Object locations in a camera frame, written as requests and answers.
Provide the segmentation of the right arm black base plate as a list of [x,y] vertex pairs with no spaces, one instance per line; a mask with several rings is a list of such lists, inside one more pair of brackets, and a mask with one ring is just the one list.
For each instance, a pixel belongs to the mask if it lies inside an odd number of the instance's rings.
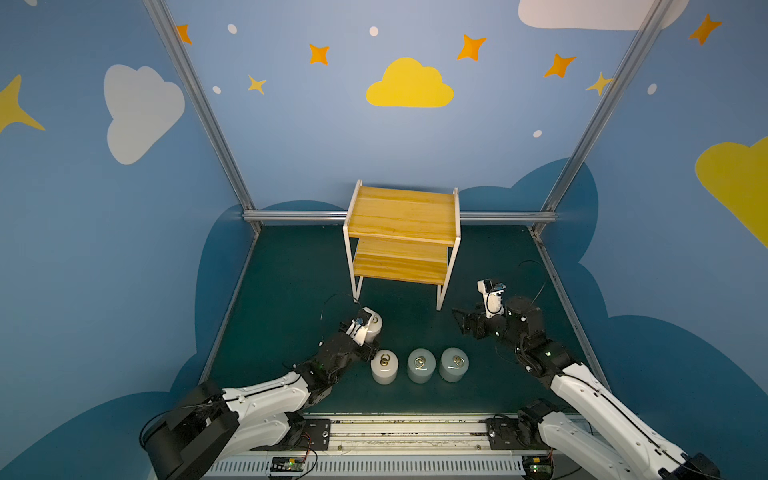
[[484,420],[490,448],[496,450],[544,450],[537,424],[528,418],[497,414]]

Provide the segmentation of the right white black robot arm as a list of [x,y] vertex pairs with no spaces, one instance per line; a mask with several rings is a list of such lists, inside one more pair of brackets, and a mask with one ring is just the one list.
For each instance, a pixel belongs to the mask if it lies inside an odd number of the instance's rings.
[[541,399],[517,413],[515,435],[525,446],[544,445],[565,454],[596,479],[718,479],[715,463],[687,454],[617,399],[563,344],[550,339],[543,314],[531,299],[514,297],[479,311],[454,309],[460,331],[491,337],[513,350],[516,361],[576,410],[595,433],[580,428],[553,403]]

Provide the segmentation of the teal tea canister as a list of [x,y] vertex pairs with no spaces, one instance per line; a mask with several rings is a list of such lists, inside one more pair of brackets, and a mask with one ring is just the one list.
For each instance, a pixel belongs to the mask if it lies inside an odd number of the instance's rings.
[[469,358],[463,350],[457,347],[449,347],[442,352],[439,362],[439,374],[446,382],[459,382],[466,375],[468,368]]
[[436,369],[434,354],[425,348],[414,349],[408,356],[407,374],[409,379],[416,384],[428,382]]

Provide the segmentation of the white tea canister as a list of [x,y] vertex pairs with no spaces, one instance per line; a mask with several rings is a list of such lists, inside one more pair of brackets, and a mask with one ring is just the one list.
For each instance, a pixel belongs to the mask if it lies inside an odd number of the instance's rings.
[[367,329],[364,341],[366,344],[372,344],[382,331],[383,319],[369,307],[362,308],[361,316],[365,320],[365,328]]
[[397,355],[391,350],[379,350],[370,361],[371,373],[374,381],[380,385],[389,385],[394,382],[399,369]]

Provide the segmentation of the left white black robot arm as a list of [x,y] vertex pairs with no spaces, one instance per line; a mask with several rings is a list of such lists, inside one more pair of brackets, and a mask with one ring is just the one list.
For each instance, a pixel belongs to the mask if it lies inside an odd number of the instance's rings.
[[383,320],[369,308],[340,328],[310,359],[268,382],[220,388],[207,380],[139,434],[158,479],[200,479],[219,460],[254,448],[299,442],[300,412],[324,400],[356,361],[379,349]]

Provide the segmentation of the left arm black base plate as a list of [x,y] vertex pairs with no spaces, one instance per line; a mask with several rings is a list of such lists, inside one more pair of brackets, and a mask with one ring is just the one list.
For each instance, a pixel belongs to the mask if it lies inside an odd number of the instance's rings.
[[312,450],[327,451],[330,443],[332,422],[328,418],[309,418],[291,427],[276,445],[251,448],[251,451]]

